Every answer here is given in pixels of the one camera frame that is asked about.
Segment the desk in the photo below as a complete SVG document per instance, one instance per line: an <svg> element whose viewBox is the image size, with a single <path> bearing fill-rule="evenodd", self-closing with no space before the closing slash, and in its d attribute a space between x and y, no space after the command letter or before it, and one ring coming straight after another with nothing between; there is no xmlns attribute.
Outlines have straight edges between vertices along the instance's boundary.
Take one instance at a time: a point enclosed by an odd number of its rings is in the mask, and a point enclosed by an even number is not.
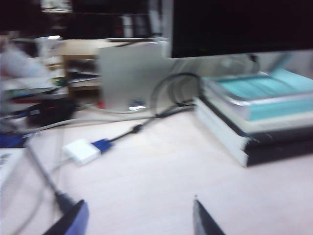
<svg viewBox="0 0 313 235"><path fill-rule="evenodd" d="M34 148L51 168L65 157L61 145L78 138L112 138L141 122L47 130ZM313 157L303 156L243 168L188 112L151 123L83 167L64 165L54 179L75 200L88 202L88 235L191 235L195 194L227 235L310 235L312 166ZM2 192L3 234L23 221L42 187L33 167L25 168L23 181ZM60 217L45 193L23 234L41 234Z"/></svg>

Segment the computer monitor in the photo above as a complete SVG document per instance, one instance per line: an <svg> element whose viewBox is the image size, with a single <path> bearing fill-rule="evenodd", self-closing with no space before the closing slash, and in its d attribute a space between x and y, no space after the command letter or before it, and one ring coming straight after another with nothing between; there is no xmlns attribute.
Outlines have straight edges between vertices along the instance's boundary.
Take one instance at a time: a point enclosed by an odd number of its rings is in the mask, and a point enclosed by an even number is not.
<svg viewBox="0 0 313 235"><path fill-rule="evenodd" d="M313 48L311 0L164 0L171 58Z"/></svg>

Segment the black cable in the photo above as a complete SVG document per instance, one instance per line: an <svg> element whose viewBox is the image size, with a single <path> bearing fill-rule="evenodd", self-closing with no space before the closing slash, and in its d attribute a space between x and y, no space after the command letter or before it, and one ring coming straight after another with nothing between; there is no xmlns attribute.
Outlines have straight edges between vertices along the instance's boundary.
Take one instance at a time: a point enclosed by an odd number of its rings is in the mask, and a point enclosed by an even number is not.
<svg viewBox="0 0 313 235"><path fill-rule="evenodd" d="M166 110L164 110L161 114L159 114L158 116L155 116L155 117L151 117L149 118L148 120L146 120L145 122L143 122L142 124L139 124L139 125L136 125L132 128L132 130L120 135L120 136L117 136L113 139L110 140L110 142L114 142L116 140L119 140L125 136L128 136L130 134L136 134L138 133L139 131L141 131L141 129L146 126L147 124L149 124L150 122L152 122L153 120L155 120L156 118L167 118L171 115L174 115L174 114L177 114L177 113L181 113L181 112L185 112L185 111L190 111L192 110L192 107L188 107L188 108L180 108L178 110L175 110L177 109L177 106L171 106L170 108L167 108Z"/></svg>
<svg viewBox="0 0 313 235"><path fill-rule="evenodd" d="M199 92L200 92L200 77L194 73L191 73L191 72L181 72L181 73L177 73L177 74L172 74L166 78L164 78L163 80L161 80L156 86L155 88L152 90L152 94L151 94L151 103L150 103L150 106L151 106L151 110L152 112L154 113L155 116L157 116L157 98L158 98L158 95L162 89L162 87L167 83L167 82L170 82L180 76L191 76L191 77L194 77L195 79L198 80L198 89L199 89Z"/></svg>
<svg viewBox="0 0 313 235"><path fill-rule="evenodd" d="M186 100L185 100L185 98L184 98L184 96L183 96L183 94L182 94L182 87L183 87L185 84L187 84L188 82L190 82L191 80L192 80L192 78L186 77L186 78L184 78L183 80L181 80L181 81L177 84L177 87L178 87L177 94L178 94L178 96L180 96L180 98L181 98L181 100L182 100L183 103L185 103Z"/></svg>
<svg viewBox="0 0 313 235"><path fill-rule="evenodd" d="M61 192L60 190L57 189L56 185L53 183L51 177L49 176L49 174L46 172L46 170L44 169L44 167L42 166L42 164L40 163L37 155L35 154L35 152L32 150L32 148L30 147L29 144L26 145L26 148L28 149L30 156L31 156L31 160L34 163L34 165L36 165L37 169L40 171L40 173L42 174L42 176L44 177L46 183L51 187L51 189L54 192L54 196L56 199L56 202L59 205L59 209L63 214L66 214L70 209L73 208L73 206L75 205L75 203L73 202L73 200L66 194Z"/></svg>
<svg viewBox="0 0 313 235"><path fill-rule="evenodd" d="M261 69L260 60L257 55L249 54L249 59L253 62L251 73L258 73Z"/></svg>

